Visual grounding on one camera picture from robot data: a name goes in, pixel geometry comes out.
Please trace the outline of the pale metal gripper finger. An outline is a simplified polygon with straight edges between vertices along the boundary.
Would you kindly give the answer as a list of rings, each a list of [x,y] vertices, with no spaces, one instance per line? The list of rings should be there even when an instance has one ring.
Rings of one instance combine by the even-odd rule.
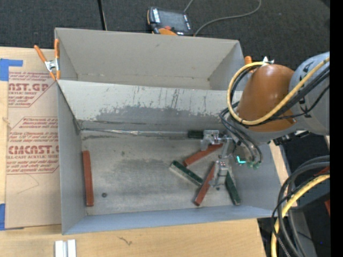
[[[229,173],[229,167],[223,160],[217,160],[214,164],[214,176],[211,180],[211,186],[219,189],[226,183],[227,175]]]
[[[219,145],[223,143],[219,130],[204,130],[203,138],[200,141],[200,150],[205,151],[210,145]]]

